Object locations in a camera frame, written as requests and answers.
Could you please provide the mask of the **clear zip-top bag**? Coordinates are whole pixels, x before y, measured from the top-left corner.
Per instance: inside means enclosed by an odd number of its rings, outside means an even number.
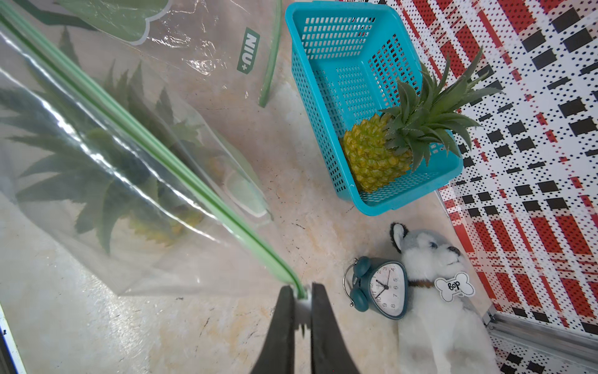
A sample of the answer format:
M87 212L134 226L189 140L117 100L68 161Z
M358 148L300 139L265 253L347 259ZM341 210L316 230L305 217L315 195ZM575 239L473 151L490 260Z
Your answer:
M19 1L48 26L101 31L171 76L200 79L269 101L282 28L281 1Z
M262 109L279 1L4 1L1 191L115 294L288 286L246 157L187 94Z

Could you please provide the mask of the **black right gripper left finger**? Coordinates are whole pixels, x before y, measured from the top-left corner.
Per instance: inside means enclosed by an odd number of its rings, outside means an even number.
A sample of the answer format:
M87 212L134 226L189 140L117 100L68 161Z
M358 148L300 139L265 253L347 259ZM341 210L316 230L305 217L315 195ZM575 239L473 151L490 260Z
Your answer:
M295 297L290 286L280 289L263 349L250 374L292 374L295 355Z

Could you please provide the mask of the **green-yellow pineapple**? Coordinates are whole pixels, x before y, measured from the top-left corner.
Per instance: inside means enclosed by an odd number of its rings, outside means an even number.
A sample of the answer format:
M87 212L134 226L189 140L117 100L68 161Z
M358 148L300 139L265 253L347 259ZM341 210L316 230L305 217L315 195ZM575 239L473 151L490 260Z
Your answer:
M476 89L478 81L473 74L482 56L479 51L451 85L446 83L448 69L436 79L423 68L420 89L398 81L399 105L384 108L345 132L341 146L360 192L373 193L420 165L429 164L433 143L455 155L459 148L454 136L471 144L469 130L479 124L458 110L499 92L496 87Z

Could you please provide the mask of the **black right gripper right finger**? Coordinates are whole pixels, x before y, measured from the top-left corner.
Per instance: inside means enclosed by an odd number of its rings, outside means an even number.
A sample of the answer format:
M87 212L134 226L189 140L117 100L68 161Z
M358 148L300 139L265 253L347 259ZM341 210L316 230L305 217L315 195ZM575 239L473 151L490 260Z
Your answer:
M344 343L324 285L311 285L311 372L359 374Z

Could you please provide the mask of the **orange-yellow pineapple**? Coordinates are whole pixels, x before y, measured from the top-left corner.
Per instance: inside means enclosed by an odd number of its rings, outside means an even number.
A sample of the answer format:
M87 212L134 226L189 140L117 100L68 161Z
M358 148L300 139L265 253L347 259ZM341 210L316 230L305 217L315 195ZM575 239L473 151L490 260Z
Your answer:
M131 48L74 27L1 26L1 191L73 252L141 262L224 243L205 198L226 158Z

